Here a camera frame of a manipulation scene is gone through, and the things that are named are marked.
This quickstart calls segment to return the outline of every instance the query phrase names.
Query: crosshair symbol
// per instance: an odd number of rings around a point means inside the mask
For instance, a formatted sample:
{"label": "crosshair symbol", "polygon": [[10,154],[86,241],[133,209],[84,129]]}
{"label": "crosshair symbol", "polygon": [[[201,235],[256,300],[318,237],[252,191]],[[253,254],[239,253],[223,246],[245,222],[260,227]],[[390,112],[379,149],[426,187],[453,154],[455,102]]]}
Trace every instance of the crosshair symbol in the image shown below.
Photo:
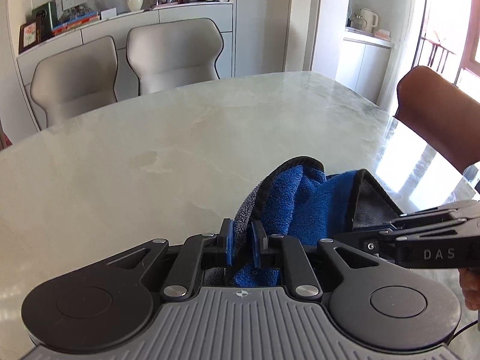
{"label": "crosshair symbol", "polygon": [[237,296],[240,297],[240,298],[244,298],[244,297],[250,295],[250,292],[248,292],[248,291],[246,291],[246,290],[244,290],[244,289],[241,289],[240,291],[237,291],[237,292],[235,293],[235,295],[237,295]]}

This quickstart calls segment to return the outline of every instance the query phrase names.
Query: electric kettle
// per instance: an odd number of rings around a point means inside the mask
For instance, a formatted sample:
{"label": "electric kettle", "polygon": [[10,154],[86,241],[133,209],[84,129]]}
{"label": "electric kettle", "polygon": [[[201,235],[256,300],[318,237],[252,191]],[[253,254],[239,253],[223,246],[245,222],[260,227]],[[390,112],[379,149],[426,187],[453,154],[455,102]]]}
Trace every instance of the electric kettle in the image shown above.
{"label": "electric kettle", "polygon": [[362,30],[366,32],[372,32],[374,28],[378,26],[378,15],[369,9],[362,8],[360,10],[360,16],[364,20]]}

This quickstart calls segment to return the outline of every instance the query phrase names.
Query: human hand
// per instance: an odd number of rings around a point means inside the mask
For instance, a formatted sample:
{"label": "human hand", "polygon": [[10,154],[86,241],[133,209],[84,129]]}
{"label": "human hand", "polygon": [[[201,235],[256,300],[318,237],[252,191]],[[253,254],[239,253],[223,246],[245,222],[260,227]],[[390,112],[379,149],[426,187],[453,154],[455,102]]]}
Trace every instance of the human hand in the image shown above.
{"label": "human hand", "polygon": [[467,268],[460,268],[458,271],[466,307],[470,310],[480,309],[480,273]]}

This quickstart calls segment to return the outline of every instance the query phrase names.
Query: dining table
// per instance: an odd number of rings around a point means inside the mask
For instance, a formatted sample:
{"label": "dining table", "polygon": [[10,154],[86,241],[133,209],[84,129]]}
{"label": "dining table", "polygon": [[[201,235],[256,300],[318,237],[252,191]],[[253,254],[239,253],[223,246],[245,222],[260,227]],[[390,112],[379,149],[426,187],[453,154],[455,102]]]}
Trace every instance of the dining table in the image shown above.
{"label": "dining table", "polygon": [[[198,83],[124,100],[0,152],[0,359],[33,344],[21,306],[40,283],[152,239],[218,233],[280,164],[367,169],[403,212],[479,199],[455,168],[374,103],[314,72]],[[457,270],[419,270],[474,321]],[[478,356],[472,328],[452,342]]]}

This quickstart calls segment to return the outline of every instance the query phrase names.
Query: black cable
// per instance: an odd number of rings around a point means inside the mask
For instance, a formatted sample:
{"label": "black cable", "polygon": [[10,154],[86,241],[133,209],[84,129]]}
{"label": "black cable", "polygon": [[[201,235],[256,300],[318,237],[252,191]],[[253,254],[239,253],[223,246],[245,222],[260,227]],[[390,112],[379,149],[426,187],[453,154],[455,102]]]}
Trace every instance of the black cable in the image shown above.
{"label": "black cable", "polygon": [[462,334],[463,332],[465,332],[465,330],[471,328],[472,326],[475,326],[477,323],[478,323],[478,321],[473,321],[473,322],[469,323],[468,325],[462,327],[458,332],[456,332],[456,333],[453,335],[451,341],[453,341],[457,336],[459,336],[460,334]]}

